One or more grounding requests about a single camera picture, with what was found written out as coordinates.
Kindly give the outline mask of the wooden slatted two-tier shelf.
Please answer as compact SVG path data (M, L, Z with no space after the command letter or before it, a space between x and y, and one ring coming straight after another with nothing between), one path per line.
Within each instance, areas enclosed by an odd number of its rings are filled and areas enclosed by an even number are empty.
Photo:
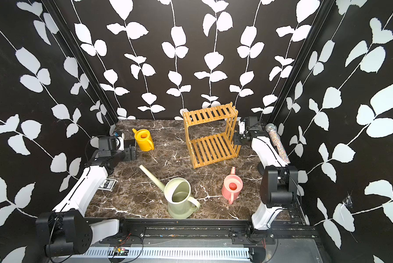
M241 146L234 142L238 110L233 103L183 113L187 149L193 168L230 160L239 155ZM225 121L225 131L192 139L189 128Z

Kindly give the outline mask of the pink plastic watering can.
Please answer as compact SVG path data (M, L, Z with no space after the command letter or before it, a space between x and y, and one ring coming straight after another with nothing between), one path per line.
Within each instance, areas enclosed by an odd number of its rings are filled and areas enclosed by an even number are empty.
M223 181L222 196L229 204L233 204L233 202L238 198L243 186L244 184L242 179L236 175L236 168L232 167L230 174L227 175Z

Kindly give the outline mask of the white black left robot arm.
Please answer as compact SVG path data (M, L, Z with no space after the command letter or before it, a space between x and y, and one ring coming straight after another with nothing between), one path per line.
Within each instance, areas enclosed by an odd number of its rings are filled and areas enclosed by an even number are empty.
M91 245L120 231L119 219L104 219L89 223L86 210L100 185L121 162L136 158L134 147L117 150L97 150L83 174L67 196L50 212L35 221L38 244L51 262L64 261L85 253Z

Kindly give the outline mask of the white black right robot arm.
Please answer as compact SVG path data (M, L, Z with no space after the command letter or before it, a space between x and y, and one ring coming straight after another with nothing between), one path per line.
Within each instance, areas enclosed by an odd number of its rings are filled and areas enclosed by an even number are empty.
M260 159L261 203L251 220L256 230L270 229L280 212L290 211L297 203L298 170L290 165L278 129L272 123L263 124L256 116L245 117L233 139L237 145L250 146Z

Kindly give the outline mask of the light green watering can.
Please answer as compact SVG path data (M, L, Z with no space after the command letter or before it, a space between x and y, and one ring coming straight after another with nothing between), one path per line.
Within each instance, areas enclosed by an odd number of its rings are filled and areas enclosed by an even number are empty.
M189 218L198 211L201 203L191 196L191 185L184 178L174 178L164 185L146 167L139 168L161 189L168 202L168 212L174 219Z

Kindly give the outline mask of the yellow plastic watering can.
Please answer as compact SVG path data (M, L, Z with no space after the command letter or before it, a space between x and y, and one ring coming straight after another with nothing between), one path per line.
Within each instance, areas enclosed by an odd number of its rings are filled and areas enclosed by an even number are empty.
M138 143L141 151L148 152L154 150L154 142L152 140L150 131L147 129L136 130L133 129L134 138Z

